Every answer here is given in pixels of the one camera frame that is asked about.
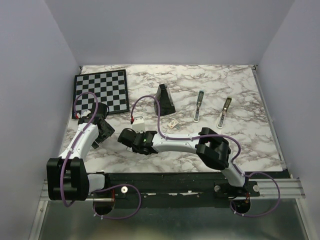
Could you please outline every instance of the chessboard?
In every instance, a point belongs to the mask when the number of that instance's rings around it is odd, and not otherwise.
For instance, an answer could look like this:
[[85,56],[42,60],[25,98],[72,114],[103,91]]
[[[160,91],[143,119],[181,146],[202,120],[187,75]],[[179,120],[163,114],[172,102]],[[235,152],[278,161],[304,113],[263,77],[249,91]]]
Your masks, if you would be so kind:
[[[109,114],[129,112],[129,98],[126,70],[105,71],[74,76],[73,103],[77,96],[92,92],[100,103],[109,107]],[[82,114],[92,108],[95,102],[91,94],[82,95],[75,105],[77,113]]]

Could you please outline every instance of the gray floor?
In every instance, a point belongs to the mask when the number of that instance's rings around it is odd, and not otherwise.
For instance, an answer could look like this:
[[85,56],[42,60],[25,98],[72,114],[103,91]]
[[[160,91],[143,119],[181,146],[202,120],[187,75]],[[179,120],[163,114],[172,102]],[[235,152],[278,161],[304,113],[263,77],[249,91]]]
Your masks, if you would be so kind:
[[[251,214],[264,212],[273,200],[256,200]],[[132,209],[113,210],[125,216]],[[226,208],[141,209],[126,220],[94,217],[91,202],[65,208],[50,201],[41,240],[306,240],[294,199],[284,199],[272,214],[259,218],[233,215]]]

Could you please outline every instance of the gray backdrop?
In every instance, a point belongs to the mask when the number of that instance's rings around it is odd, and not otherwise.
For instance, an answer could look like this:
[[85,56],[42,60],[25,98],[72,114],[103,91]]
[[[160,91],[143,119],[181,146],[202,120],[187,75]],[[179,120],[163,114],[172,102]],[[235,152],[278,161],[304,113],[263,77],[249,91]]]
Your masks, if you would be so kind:
[[293,0],[46,0],[80,65],[257,64]]
[[28,239],[79,72],[43,0],[0,7],[0,239]]
[[296,0],[258,66],[288,168],[320,236],[320,1]]

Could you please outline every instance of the white marble tabletop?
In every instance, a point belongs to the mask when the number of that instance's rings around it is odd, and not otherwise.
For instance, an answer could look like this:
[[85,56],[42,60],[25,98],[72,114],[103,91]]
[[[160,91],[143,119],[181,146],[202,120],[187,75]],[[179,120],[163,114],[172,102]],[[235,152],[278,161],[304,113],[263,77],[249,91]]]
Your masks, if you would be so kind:
[[[250,66],[247,65],[102,65],[84,66],[83,74],[126,70],[130,109],[143,95],[154,95],[159,84],[168,85],[176,113],[161,117],[162,132],[170,134],[197,133],[209,127],[219,134],[237,139],[242,147],[236,162],[244,171],[282,171],[280,158],[270,130],[266,112]],[[199,90],[204,90],[200,120],[193,122]],[[231,105],[222,129],[217,119],[227,96]],[[141,100],[134,116],[142,116],[146,130],[157,130],[154,102]],[[180,129],[170,129],[168,123],[176,119]],[[162,173],[162,172],[212,172],[201,159],[191,153],[162,152],[148,156],[126,150],[117,142],[124,128],[130,128],[130,113],[113,114],[107,122],[115,133],[99,148],[89,151],[85,161],[88,173],[96,171],[116,173]],[[74,137],[77,121],[70,119],[63,149]],[[230,147],[237,146],[230,141]]]

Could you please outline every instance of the small beige object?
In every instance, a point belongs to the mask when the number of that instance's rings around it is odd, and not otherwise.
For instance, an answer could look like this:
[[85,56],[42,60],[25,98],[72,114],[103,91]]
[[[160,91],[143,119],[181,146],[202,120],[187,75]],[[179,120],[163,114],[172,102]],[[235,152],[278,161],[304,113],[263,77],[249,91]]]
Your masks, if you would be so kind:
[[173,129],[175,127],[175,125],[177,125],[179,122],[175,119],[173,119],[169,124],[168,126]]

